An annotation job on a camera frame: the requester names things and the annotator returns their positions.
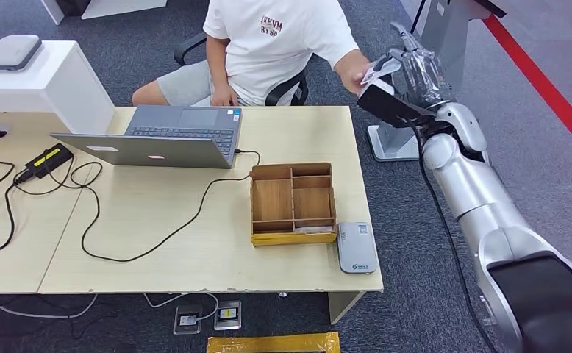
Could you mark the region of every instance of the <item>laptop touchpad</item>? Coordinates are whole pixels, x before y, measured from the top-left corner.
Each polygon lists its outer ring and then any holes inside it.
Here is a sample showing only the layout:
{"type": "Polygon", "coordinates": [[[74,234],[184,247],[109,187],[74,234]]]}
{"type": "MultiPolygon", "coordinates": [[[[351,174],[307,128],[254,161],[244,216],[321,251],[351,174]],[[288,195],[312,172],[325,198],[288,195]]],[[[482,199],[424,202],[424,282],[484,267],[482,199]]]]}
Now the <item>laptop touchpad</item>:
{"type": "Polygon", "coordinates": [[[212,127],[217,123],[218,110],[184,109],[180,116],[180,126],[212,127]]]}

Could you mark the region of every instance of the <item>office chair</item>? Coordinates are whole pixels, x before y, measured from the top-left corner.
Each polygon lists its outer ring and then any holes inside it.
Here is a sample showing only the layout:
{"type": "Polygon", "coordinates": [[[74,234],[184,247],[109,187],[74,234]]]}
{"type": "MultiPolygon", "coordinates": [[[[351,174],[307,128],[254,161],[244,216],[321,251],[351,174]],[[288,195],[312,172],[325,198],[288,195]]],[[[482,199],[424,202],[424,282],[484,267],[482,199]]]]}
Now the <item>office chair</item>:
{"type": "MultiPolygon", "coordinates": [[[[206,41],[206,33],[202,32],[199,33],[192,38],[186,40],[184,43],[180,44],[174,50],[174,59],[180,64],[180,66],[187,65],[185,62],[186,54],[196,48],[197,46],[201,45],[206,41]]],[[[297,91],[295,92],[295,96],[293,96],[293,100],[290,101],[290,105],[304,105],[307,99],[307,83],[305,79],[305,70],[296,74],[292,79],[289,79],[286,82],[282,82],[277,87],[275,87],[271,92],[269,92],[265,105],[266,106],[275,106],[279,99],[286,94],[291,88],[295,87],[295,85],[299,84],[297,91]]]]}

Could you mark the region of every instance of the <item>yellow label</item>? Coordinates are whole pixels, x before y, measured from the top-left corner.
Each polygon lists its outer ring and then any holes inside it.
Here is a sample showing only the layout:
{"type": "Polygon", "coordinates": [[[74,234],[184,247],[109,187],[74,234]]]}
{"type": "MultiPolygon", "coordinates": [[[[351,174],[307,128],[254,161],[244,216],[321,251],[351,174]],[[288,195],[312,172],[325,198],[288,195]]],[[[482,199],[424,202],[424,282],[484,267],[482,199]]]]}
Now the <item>yellow label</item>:
{"type": "Polygon", "coordinates": [[[38,166],[40,166],[40,165],[41,165],[41,163],[43,163],[43,162],[44,162],[44,161],[46,161],[46,160],[49,160],[49,159],[50,159],[50,157],[54,156],[55,154],[57,154],[57,153],[59,153],[59,152],[61,152],[61,150],[60,150],[60,149],[54,149],[54,151],[52,151],[52,152],[48,153],[48,155],[47,155],[47,156],[45,156],[45,157],[41,157],[41,159],[40,159],[40,160],[38,160],[37,162],[35,162],[34,166],[35,166],[35,167],[38,167],[38,166]]]}
{"type": "Polygon", "coordinates": [[[236,317],[236,309],[221,309],[219,313],[220,318],[235,318],[236,317]]]}

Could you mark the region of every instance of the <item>black chair armrest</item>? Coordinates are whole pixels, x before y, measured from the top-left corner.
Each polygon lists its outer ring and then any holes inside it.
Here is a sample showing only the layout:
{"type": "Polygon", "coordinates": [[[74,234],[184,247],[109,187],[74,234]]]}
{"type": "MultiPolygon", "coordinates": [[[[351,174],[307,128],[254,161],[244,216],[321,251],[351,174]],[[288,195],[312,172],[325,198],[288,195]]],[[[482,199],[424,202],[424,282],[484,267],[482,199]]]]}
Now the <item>black chair armrest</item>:
{"type": "Polygon", "coordinates": [[[296,74],[292,79],[289,79],[288,81],[277,85],[277,87],[275,87],[271,92],[269,92],[267,99],[265,101],[265,105],[267,107],[276,106],[279,99],[282,98],[286,94],[286,92],[288,92],[291,88],[295,87],[295,85],[297,84],[299,84],[299,87],[301,88],[301,98],[299,100],[301,101],[301,103],[303,103],[307,98],[305,70],[296,74]]]}
{"type": "Polygon", "coordinates": [[[185,62],[186,54],[206,41],[206,33],[198,33],[191,38],[184,41],[174,50],[174,59],[180,64],[180,66],[187,65],[185,62]]]}

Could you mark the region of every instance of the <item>router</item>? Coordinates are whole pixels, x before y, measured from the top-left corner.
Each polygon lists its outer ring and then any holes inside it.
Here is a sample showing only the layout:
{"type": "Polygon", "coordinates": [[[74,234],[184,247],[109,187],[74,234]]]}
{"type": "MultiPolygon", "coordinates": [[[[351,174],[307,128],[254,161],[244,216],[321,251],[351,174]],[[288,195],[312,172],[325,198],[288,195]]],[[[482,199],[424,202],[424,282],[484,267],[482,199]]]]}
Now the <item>router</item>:
{"type": "Polygon", "coordinates": [[[23,70],[41,47],[36,35],[8,35],[0,40],[0,70],[23,70]]]}

